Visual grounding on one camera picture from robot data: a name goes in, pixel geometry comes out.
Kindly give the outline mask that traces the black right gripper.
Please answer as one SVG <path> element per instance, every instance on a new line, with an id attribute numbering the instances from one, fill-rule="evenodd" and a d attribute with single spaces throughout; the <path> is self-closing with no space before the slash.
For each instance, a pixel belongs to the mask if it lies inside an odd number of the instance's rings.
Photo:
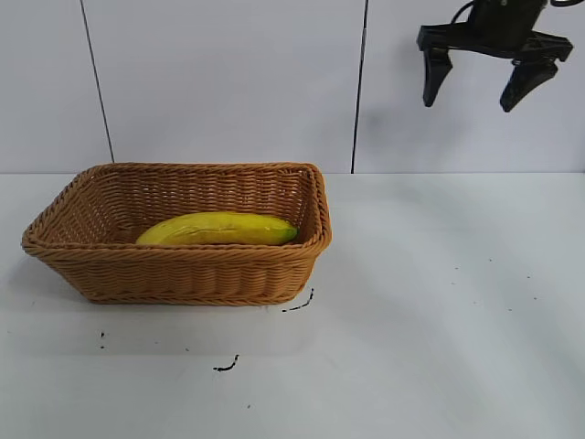
<path id="1" fill-rule="evenodd" d="M 558 67 L 551 60 L 564 62 L 573 45 L 565 37 L 534 29 L 549 4 L 541 0 L 470 1 L 461 8 L 469 12 L 464 21 L 455 16 L 448 24 L 422 26 L 417 44 L 424 60 L 424 105 L 429 108 L 435 103 L 452 70 L 451 49 L 516 60 L 499 101 L 504 112 L 511 112 L 531 91 L 553 79 Z"/>

